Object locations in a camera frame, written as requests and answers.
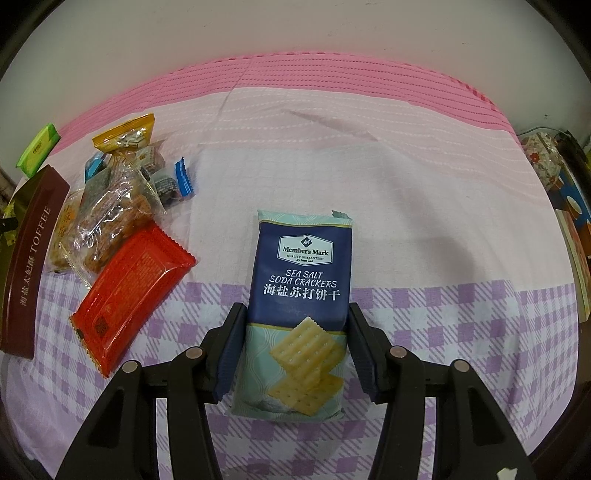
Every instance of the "metal pin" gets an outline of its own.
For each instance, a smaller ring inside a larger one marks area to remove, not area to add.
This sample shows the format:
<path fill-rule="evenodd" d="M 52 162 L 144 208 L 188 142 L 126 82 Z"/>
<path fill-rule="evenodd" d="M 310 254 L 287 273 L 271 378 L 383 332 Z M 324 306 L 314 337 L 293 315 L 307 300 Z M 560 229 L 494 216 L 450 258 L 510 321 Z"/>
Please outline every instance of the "metal pin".
<path fill-rule="evenodd" d="M 185 355 L 187 355 L 187 358 L 195 360 L 196 358 L 199 358 L 203 355 L 203 350 L 201 350 L 198 346 L 192 346 L 185 352 Z"/>
<path fill-rule="evenodd" d="M 135 372 L 137 370 L 138 363 L 135 360 L 127 360 L 121 368 L 126 374 L 130 374 L 131 372 Z"/>
<path fill-rule="evenodd" d="M 393 346 L 390 349 L 390 355 L 395 358 L 404 358 L 407 355 L 407 350 L 403 346 Z"/>
<path fill-rule="evenodd" d="M 453 366 L 456 368 L 456 370 L 463 373 L 466 373 L 468 370 L 470 370 L 470 365 L 465 360 L 456 360 Z"/>

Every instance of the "red package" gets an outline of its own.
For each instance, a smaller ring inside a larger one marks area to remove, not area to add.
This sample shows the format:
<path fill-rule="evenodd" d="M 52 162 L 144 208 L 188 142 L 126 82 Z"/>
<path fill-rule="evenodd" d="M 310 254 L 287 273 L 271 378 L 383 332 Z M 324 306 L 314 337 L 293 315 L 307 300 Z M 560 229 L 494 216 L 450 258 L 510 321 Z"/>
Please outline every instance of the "red package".
<path fill-rule="evenodd" d="M 196 263 L 154 222 L 111 258 L 70 317 L 100 373 L 109 376 L 146 319 Z"/>

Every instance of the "pink tablecloth border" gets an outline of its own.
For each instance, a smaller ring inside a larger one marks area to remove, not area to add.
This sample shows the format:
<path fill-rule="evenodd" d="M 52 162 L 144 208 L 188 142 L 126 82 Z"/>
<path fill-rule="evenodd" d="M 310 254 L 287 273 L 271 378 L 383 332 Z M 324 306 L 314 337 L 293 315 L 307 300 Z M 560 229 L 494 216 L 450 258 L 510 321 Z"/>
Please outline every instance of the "pink tablecloth border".
<path fill-rule="evenodd" d="M 60 126 L 61 141 L 53 153 L 130 113 L 238 87 L 261 86 L 402 100 L 476 127 L 504 130 L 515 137 L 511 124 L 494 103 L 450 76 L 407 63 L 303 52 L 217 60 L 152 79 Z"/>

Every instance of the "navy blue label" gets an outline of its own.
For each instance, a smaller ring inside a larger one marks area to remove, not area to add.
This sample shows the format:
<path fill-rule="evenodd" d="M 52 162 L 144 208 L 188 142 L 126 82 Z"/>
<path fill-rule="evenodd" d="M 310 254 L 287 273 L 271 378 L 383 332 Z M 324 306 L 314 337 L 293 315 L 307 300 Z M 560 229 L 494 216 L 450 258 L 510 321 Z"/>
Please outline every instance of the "navy blue label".
<path fill-rule="evenodd" d="M 342 331 L 350 278 L 351 228 L 261 222 L 248 320 L 293 328 L 310 316 Z"/>

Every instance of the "white wall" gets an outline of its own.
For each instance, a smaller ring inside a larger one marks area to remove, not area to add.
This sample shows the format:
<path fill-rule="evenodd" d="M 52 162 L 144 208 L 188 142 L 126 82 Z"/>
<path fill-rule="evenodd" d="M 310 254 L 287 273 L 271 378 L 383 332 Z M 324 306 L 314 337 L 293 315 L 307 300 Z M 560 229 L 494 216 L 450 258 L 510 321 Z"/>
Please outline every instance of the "white wall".
<path fill-rule="evenodd" d="M 0 81 L 0 165 L 46 123 L 180 67 L 327 50 L 402 60 L 471 83 L 517 131 L 591 129 L 591 84 L 525 0 L 66 0 Z"/>

